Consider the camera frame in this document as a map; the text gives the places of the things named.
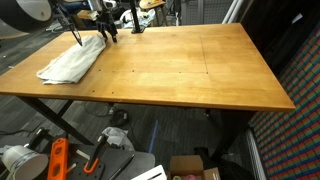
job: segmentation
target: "black metal frame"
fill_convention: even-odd
[[[131,13],[132,13],[133,22],[134,22],[134,27],[133,27],[131,33],[132,34],[143,33],[145,27],[139,25],[137,11],[136,11],[136,5],[134,3],[134,0],[130,0],[130,8],[131,8]]]
[[[63,114],[67,111],[73,100],[69,100],[59,111],[55,113],[45,103],[35,97],[22,97],[18,96],[22,101],[37,110],[45,116],[52,123],[69,133],[80,142],[86,145],[93,145],[93,143],[78,132],[74,127],[67,123],[63,118]],[[209,117],[210,109],[206,109],[205,114]],[[248,127],[248,122],[251,120],[255,111],[242,111],[242,110],[221,110],[222,118],[222,137],[215,149],[211,160],[219,161],[223,154],[226,154],[229,147],[232,145],[238,135]]]
[[[85,136],[83,136],[80,132],[78,132],[74,127],[72,127],[69,123],[67,123],[67,121],[65,121],[61,117],[64,114],[64,112],[68,109],[67,104],[68,104],[68,106],[70,106],[72,104],[72,102],[70,102],[70,101],[67,102],[67,104],[57,114],[38,98],[22,97],[22,96],[18,96],[18,97],[22,101],[27,103],[30,107],[37,110],[40,114],[42,114],[44,117],[46,117],[52,123],[54,123],[55,125],[60,127],[62,130],[64,130],[65,132],[69,133],[70,135],[72,135],[73,137],[78,139],[83,144],[93,145],[93,143],[89,139],[87,139]]]
[[[222,155],[227,153],[238,135],[248,127],[248,122],[255,113],[255,111],[221,110],[222,137],[211,156],[211,160],[219,161]]]

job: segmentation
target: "wood grain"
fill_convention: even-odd
[[[82,36],[97,34],[83,31]],[[241,24],[119,30],[78,84],[42,85],[36,72],[76,41],[67,32],[0,77],[0,94],[172,106],[295,108]]]
[[[148,4],[148,2],[151,2],[151,0],[141,0],[139,3],[139,6],[142,9],[152,9],[152,8],[166,4],[166,2],[164,2],[164,1],[158,1],[158,2],[155,2],[152,4]]]

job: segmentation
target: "striped fabric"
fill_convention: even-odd
[[[320,179],[320,23],[279,78],[291,113],[257,113],[253,127],[270,179]]]

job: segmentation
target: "cable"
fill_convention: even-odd
[[[129,120],[129,113],[124,109],[115,110],[111,119],[110,119],[111,126],[120,128],[127,123],[129,123],[129,126],[130,126],[133,144],[137,145],[141,151],[147,152],[147,150],[136,140],[136,137],[134,135],[133,125],[131,124],[131,122]]]
[[[21,132],[27,132],[27,133],[32,133],[33,131],[29,131],[29,130],[25,130],[25,129],[21,129],[18,131],[13,131],[13,132],[6,132],[6,131],[0,131],[0,135],[13,135],[13,134],[17,134],[17,133],[21,133]]]
[[[106,117],[107,115],[108,115],[108,111],[107,111],[107,113],[105,113],[105,114],[103,114],[103,115],[100,115],[100,114],[94,114],[94,113],[92,113],[92,112],[90,112],[88,109],[87,109],[87,103],[88,102],[86,102],[85,104],[84,104],[84,111],[86,112],[86,113],[88,113],[88,114],[91,114],[91,115],[93,115],[93,116],[96,116],[96,117]]]

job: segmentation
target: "chair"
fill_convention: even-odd
[[[143,10],[154,9],[155,13],[156,13],[156,19],[157,19],[157,25],[158,26],[160,26],[160,23],[159,23],[159,17],[158,17],[158,13],[157,13],[157,8],[160,8],[161,12],[162,12],[163,19],[164,19],[164,23],[165,23],[166,26],[168,26],[166,14],[165,14],[164,9],[163,9],[163,6],[166,4],[166,2],[159,0],[159,1],[156,1],[155,3],[149,4],[150,1],[151,0],[141,0],[140,3],[139,3],[140,8],[143,9]]]

